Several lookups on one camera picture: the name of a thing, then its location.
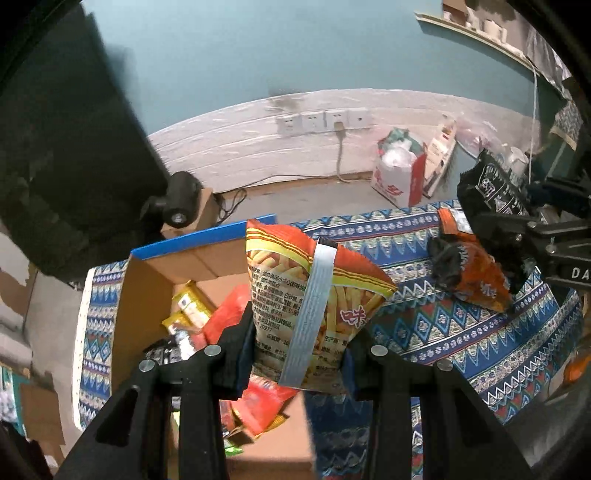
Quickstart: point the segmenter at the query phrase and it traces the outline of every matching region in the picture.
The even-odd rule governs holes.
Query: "open cardboard box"
[[[273,224],[275,216],[258,220]],[[170,315],[171,299],[180,285],[194,280],[217,307],[234,287],[248,283],[245,244],[246,222],[237,222],[131,252],[113,334],[113,390],[137,368],[143,349],[166,335],[161,322]],[[229,459],[232,478],[261,475],[275,478],[279,471],[286,470],[299,472],[290,478],[313,477],[313,457],[301,395],[290,404],[287,414],[290,418],[285,424],[246,445],[243,454]],[[174,450],[171,461],[175,462]],[[170,472],[169,476],[174,478],[175,474]]]

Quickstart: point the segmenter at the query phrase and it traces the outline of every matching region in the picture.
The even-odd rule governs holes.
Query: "screw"
[[[385,356],[388,354],[388,349],[384,345],[374,345],[371,347],[371,353],[375,356]]]
[[[216,356],[222,351],[219,345],[207,345],[203,350],[207,356]]]
[[[453,370],[453,363],[449,360],[442,359],[437,362],[437,368],[442,372],[451,372]]]
[[[149,358],[147,358],[146,360],[142,360],[139,363],[139,371],[141,371],[141,372],[149,372],[155,366],[156,366],[156,363],[154,363],[154,360],[150,360]]]
[[[170,219],[173,223],[184,223],[187,221],[187,217],[182,213],[175,213]]]

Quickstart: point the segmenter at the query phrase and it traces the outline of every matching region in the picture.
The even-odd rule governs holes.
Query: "gray floor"
[[[443,192],[437,198],[447,198],[445,195],[452,196]],[[290,223],[391,207],[392,204],[373,190],[366,180],[327,183],[253,195],[237,208],[228,222],[275,213],[278,223]],[[80,436],[72,418],[72,360],[81,298],[81,292],[39,274],[25,323],[25,335],[33,349],[34,371],[40,375],[47,373],[48,379],[53,379],[53,387],[60,399],[65,453]]]

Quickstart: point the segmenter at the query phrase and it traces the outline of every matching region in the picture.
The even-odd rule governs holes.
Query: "power outlet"
[[[349,109],[349,128],[371,127],[371,110],[359,107]]]
[[[345,109],[333,109],[327,110],[326,114],[326,126],[328,130],[334,131],[335,130],[335,123],[336,122],[343,122],[343,126],[345,128],[349,128],[349,115],[347,110]]]
[[[326,132],[324,112],[302,112],[301,127],[306,134]]]
[[[301,127],[301,115],[299,113],[290,113],[289,115],[281,115],[275,119],[277,123],[277,133],[284,137],[292,135],[300,135],[303,133]]]

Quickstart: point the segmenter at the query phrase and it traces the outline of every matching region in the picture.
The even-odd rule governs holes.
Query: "teal wall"
[[[531,116],[529,70],[419,23],[441,0],[84,0],[147,134],[282,93],[423,90]],[[547,85],[542,115],[558,108]]]

